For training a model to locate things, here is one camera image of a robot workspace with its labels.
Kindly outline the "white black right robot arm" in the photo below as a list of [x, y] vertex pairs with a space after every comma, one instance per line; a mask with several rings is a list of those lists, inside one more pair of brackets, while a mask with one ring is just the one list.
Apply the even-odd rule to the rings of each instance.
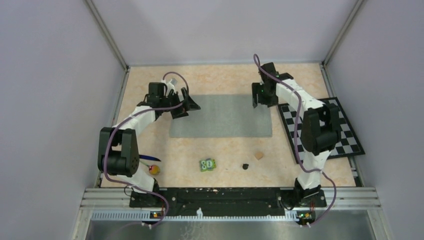
[[261, 81], [251, 85], [252, 106], [272, 107], [284, 100], [296, 111], [294, 142], [301, 142], [305, 154], [300, 159], [299, 151], [294, 151], [302, 171], [295, 179], [293, 200], [307, 206], [320, 191], [325, 162], [341, 140], [339, 108], [310, 95], [291, 74], [279, 73], [274, 63], [260, 64], [257, 55], [254, 61]]

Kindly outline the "grey-green cloth napkin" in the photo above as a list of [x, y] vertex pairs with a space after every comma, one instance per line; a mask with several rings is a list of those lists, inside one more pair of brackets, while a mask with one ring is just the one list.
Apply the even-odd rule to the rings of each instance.
[[193, 95], [200, 106], [171, 122], [171, 138], [267, 138], [273, 135], [271, 110], [253, 107], [250, 94]]

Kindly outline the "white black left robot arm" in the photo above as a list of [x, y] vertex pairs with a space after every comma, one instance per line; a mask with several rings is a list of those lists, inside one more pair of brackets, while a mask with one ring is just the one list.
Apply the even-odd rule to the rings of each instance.
[[160, 202], [161, 194], [154, 189], [156, 180], [140, 166], [139, 135], [163, 113], [169, 112], [177, 119], [201, 109], [190, 97], [187, 85], [179, 91], [175, 85], [173, 80], [149, 83], [148, 93], [134, 111], [99, 133], [98, 169], [109, 182], [125, 184], [142, 193], [141, 200], [149, 207]]

